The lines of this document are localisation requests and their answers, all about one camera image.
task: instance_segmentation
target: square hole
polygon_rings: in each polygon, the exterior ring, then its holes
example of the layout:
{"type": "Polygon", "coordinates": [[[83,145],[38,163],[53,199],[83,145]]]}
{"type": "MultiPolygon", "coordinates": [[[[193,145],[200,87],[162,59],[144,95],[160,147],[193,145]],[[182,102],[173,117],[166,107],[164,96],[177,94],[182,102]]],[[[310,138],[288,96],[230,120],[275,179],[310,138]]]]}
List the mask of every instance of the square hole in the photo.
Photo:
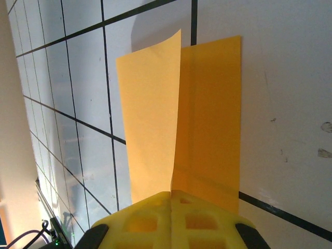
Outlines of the square hole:
{"type": "Polygon", "coordinates": [[[186,215],[187,229],[217,230],[215,218],[209,214],[191,213],[186,215]]]}

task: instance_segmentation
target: yellow plastic part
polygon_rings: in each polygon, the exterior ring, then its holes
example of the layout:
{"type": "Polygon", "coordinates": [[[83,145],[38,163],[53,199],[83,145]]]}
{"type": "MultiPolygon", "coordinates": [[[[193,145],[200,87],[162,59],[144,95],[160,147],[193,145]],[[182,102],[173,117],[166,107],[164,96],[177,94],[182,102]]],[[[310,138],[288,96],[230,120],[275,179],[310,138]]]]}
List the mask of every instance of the yellow plastic part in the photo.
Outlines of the yellow plastic part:
{"type": "Polygon", "coordinates": [[[255,228],[247,219],[184,193],[172,191],[171,248],[247,249],[235,224],[255,228]]]}
{"type": "Polygon", "coordinates": [[[97,221],[92,227],[109,226],[99,249],[171,248],[170,201],[161,192],[97,221]]]}
{"type": "Polygon", "coordinates": [[[161,192],[96,222],[99,249],[246,249],[235,224],[247,219],[180,190],[161,192]]]}

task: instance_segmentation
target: folded paper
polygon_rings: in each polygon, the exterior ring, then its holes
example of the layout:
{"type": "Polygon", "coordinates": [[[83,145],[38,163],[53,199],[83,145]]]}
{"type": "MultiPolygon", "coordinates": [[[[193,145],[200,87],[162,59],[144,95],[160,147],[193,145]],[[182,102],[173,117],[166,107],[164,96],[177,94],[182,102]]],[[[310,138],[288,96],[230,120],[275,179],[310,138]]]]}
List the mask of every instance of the folded paper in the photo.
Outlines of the folded paper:
{"type": "Polygon", "coordinates": [[[179,31],[117,70],[133,203],[179,189],[237,213],[241,37],[181,49],[179,31]]]}

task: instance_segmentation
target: cream wall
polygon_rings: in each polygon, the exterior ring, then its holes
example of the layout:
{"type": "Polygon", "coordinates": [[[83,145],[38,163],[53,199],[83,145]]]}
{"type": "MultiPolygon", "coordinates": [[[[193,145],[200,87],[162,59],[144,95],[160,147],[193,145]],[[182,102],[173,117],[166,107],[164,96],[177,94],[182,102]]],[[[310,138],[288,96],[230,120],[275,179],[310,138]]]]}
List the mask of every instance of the cream wall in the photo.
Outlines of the cream wall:
{"type": "MultiPolygon", "coordinates": [[[[0,1],[0,208],[4,208],[11,238],[41,229],[35,187],[36,164],[31,145],[19,71],[6,2],[0,1]]],[[[16,244],[22,248],[33,238],[16,244]]]]}

